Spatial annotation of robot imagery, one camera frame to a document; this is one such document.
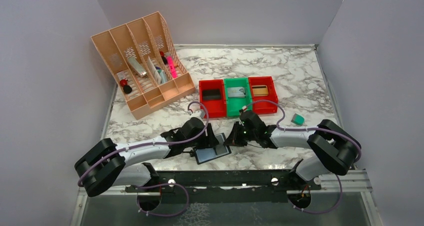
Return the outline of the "black leather card holder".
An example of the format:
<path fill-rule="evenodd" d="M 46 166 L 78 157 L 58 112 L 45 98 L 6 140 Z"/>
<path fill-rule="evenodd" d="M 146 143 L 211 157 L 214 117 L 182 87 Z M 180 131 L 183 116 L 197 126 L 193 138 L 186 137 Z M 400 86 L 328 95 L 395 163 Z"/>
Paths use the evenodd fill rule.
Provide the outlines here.
<path fill-rule="evenodd" d="M 226 140 L 225 134 L 220 133 L 220 134 L 216 134 L 215 136 L 219 141 L 219 145 L 224 145 L 224 141 Z M 194 157 L 196 159 L 197 164 L 203 164 L 223 156 L 216 156 L 214 148 L 209 148 L 209 149 L 196 150 L 194 152 Z"/>

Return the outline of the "grey card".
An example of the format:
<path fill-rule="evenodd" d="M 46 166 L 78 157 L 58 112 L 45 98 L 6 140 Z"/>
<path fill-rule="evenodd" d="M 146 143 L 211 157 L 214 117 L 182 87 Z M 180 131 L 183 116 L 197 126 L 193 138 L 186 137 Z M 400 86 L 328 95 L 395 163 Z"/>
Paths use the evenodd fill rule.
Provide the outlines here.
<path fill-rule="evenodd" d="M 220 89 L 206 89 L 202 90 L 202 100 L 203 101 L 212 101 L 212 100 L 221 100 L 222 95 Z"/>

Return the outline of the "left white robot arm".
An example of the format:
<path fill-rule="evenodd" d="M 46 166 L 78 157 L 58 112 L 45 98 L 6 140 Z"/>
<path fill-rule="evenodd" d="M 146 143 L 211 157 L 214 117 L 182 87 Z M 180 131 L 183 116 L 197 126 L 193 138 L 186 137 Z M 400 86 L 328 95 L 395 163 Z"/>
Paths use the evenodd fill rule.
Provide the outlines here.
<path fill-rule="evenodd" d="M 104 138 L 93 146 L 74 165 L 79 176 L 78 186 L 94 197 L 112 186 L 136 185 L 151 191 L 157 177 L 146 167 L 138 169 L 136 176 L 128 167 L 152 159 L 165 159 L 182 154 L 186 148 L 193 150 L 214 148 L 219 145 L 210 123 L 191 117 L 182 127 L 171 129 L 159 136 L 135 143 L 114 143 Z"/>

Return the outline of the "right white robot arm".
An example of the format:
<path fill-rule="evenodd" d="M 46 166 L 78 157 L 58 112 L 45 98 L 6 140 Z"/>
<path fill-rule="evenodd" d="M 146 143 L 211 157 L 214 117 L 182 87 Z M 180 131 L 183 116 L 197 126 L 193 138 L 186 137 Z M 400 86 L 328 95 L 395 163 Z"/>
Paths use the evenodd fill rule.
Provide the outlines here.
<path fill-rule="evenodd" d="M 303 188 L 322 174 L 346 175 L 362 155 L 360 144 L 328 119 L 315 128 L 282 128 L 266 125 L 255 112 L 247 110 L 234 123 L 224 145 L 246 146 L 250 141 L 262 148 L 297 147 L 314 152 L 291 169 L 288 182 L 294 189 Z"/>

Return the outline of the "silver card in bin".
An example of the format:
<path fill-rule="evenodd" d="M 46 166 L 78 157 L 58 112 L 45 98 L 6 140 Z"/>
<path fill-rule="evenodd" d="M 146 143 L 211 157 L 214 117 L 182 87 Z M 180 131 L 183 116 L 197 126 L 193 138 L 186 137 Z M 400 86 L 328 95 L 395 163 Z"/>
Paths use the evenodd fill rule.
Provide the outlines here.
<path fill-rule="evenodd" d="M 228 87 L 226 94 L 229 98 L 244 98 L 246 96 L 245 87 Z"/>

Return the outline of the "gold card in bin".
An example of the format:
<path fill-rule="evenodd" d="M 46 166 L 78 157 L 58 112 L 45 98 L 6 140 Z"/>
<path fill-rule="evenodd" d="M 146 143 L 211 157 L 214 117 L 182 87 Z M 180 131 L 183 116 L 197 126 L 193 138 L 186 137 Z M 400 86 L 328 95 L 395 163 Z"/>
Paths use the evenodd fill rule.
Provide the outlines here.
<path fill-rule="evenodd" d="M 269 95 L 267 85 L 253 85 L 251 89 L 252 95 L 255 97 L 264 97 Z"/>

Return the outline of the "green bin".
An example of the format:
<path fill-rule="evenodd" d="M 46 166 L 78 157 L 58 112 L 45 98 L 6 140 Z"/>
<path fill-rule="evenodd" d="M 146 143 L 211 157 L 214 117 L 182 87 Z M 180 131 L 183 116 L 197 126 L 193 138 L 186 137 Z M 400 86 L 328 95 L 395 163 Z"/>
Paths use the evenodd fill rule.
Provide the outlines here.
<path fill-rule="evenodd" d="M 238 117 L 243 106 L 252 100 L 248 78 L 224 79 L 224 92 L 226 97 L 226 116 Z"/>

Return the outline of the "left red bin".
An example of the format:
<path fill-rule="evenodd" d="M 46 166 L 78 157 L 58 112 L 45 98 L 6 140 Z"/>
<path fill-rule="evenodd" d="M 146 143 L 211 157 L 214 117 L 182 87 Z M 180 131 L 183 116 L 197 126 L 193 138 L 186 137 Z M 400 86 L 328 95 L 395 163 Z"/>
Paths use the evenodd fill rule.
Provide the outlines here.
<path fill-rule="evenodd" d="M 199 99 L 208 110 L 210 118 L 227 116 L 227 100 L 223 79 L 200 80 Z"/>

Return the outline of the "red bin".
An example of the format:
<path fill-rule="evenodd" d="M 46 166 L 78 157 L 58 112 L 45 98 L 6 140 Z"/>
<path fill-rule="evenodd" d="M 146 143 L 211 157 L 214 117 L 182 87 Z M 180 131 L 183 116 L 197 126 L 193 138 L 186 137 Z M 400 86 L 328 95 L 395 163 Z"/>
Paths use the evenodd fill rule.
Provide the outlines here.
<path fill-rule="evenodd" d="M 248 77 L 252 101 L 255 102 L 252 109 L 256 114 L 274 114 L 277 106 L 264 102 L 263 100 L 278 102 L 278 95 L 275 89 L 274 80 L 271 76 Z"/>
<path fill-rule="evenodd" d="M 199 99 L 208 110 L 210 118 L 227 116 L 227 100 L 223 79 L 200 80 Z"/>

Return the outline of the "teal eraser block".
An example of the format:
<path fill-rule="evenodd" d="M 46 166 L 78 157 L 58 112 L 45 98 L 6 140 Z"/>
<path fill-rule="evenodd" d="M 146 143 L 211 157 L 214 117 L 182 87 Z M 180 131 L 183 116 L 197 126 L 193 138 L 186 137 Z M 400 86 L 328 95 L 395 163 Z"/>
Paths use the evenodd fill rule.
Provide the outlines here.
<path fill-rule="evenodd" d="M 295 125 L 302 126 L 305 122 L 305 118 L 295 113 L 291 119 L 291 122 Z"/>

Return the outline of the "pink highlighter marker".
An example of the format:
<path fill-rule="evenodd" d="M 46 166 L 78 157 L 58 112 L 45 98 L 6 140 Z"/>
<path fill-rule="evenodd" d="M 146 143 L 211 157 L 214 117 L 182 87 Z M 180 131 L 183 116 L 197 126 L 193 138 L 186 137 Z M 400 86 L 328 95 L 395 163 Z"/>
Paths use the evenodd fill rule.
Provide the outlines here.
<path fill-rule="evenodd" d="M 167 60 L 167 64 L 168 64 L 168 67 L 169 67 L 169 71 L 170 71 L 171 76 L 174 79 L 177 78 L 178 75 L 177 75 L 177 72 L 176 72 L 176 69 L 175 69 L 175 65 L 174 65 L 174 61 L 173 61 L 172 57 L 171 56 L 167 56 L 166 60 Z"/>

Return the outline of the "peach desk file organizer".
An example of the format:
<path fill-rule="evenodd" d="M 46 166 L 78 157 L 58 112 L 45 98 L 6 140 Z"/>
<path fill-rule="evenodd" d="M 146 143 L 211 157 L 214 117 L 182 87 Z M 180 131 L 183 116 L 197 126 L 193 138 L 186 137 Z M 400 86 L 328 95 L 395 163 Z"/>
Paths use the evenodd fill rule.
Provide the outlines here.
<path fill-rule="evenodd" d="M 91 37 L 100 57 L 123 93 L 125 102 L 136 120 L 195 91 L 194 82 L 177 56 L 166 20 L 160 12 L 133 20 Z M 136 57 L 147 75 L 140 77 L 127 59 Z M 177 78 L 170 74 L 167 56 L 171 56 Z M 158 85 L 147 66 L 150 57 L 155 67 L 162 69 L 168 81 Z M 127 79 L 132 87 L 125 94 L 120 80 Z"/>

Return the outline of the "silver stapler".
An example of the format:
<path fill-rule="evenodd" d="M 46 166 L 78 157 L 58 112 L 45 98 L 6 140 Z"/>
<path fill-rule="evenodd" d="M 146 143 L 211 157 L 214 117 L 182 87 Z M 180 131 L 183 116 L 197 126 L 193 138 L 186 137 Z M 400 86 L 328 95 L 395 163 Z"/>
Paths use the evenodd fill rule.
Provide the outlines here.
<path fill-rule="evenodd" d="M 136 57 L 131 56 L 127 59 L 128 63 L 132 66 L 132 68 L 137 72 L 140 77 L 145 77 L 147 75 L 146 70 L 143 66 L 137 61 Z"/>

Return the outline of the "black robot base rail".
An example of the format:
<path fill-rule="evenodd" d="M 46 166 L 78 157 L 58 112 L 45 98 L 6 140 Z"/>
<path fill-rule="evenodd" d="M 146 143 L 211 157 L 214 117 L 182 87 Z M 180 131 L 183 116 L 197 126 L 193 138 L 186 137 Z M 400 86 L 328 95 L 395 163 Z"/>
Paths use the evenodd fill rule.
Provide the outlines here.
<path fill-rule="evenodd" d="M 307 183 L 291 181 L 290 170 L 219 170 L 219 171 L 157 171 L 148 185 L 160 188 L 141 189 L 131 185 L 127 193 L 136 193 L 141 200 L 161 203 L 232 203 L 283 202 L 287 193 L 320 190 L 313 180 Z"/>

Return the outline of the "aluminium frame rail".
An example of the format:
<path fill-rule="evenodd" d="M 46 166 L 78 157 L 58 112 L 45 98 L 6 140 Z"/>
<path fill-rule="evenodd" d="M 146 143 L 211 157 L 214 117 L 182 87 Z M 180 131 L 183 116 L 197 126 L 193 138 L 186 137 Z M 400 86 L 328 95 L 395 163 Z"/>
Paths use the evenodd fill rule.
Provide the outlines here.
<path fill-rule="evenodd" d="M 365 170 L 351 170 L 345 176 L 339 176 L 343 192 L 373 192 L 373 187 Z M 319 176 L 318 192 L 338 192 L 339 183 L 334 174 L 325 174 Z M 142 194 L 125 186 L 113 186 L 101 195 L 131 195 Z"/>

